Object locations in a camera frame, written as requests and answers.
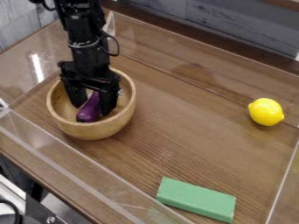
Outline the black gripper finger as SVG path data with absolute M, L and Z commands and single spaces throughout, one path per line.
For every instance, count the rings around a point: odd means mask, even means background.
M 108 116 L 117 105 L 117 94 L 112 91 L 100 92 L 100 111 L 103 116 Z
M 75 108 L 79 108 L 88 99 L 85 88 L 75 81 L 65 80 L 64 88 L 69 97 L 69 102 Z

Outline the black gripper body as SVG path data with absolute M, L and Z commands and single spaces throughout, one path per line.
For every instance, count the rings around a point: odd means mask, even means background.
M 112 91 L 117 94 L 120 76 L 109 67 L 112 53 L 108 43 L 93 43 L 92 45 L 69 44 L 72 60 L 60 61 L 60 79 L 79 83 L 85 90 Z

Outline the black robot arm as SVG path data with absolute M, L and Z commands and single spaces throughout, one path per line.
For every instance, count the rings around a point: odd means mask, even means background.
M 72 61 L 60 61 L 60 80 L 75 108 L 88 100 L 87 90 L 99 93 L 97 107 L 101 115 L 108 116 L 117 105 L 120 75 L 109 67 L 109 58 L 120 54 L 111 52 L 108 40 L 113 39 L 103 27 L 107 23 L 100 0 L 28 0 L 40 4 L 47 11 L 59 14 L 63 30 L 68 34 L 68 48 Z

